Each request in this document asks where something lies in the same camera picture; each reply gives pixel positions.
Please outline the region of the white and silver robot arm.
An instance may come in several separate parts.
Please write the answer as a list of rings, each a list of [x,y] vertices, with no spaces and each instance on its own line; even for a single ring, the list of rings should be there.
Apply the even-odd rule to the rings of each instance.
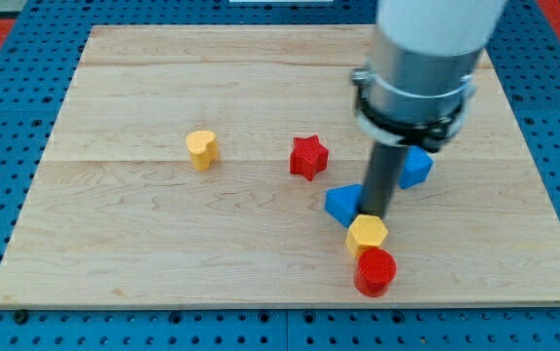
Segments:
[[[379,0],[373,45],[351,74],[374,141],[358,212],[385,217],[412,146],[437,152],[463,126],[473,71],[505,0]]]

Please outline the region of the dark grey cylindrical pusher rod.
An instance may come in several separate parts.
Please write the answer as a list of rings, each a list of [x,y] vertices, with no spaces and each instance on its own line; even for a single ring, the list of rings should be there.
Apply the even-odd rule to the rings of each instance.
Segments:
[[[358,202],[359,214],[386,216],[408,151],[407,146],[374,144]]]

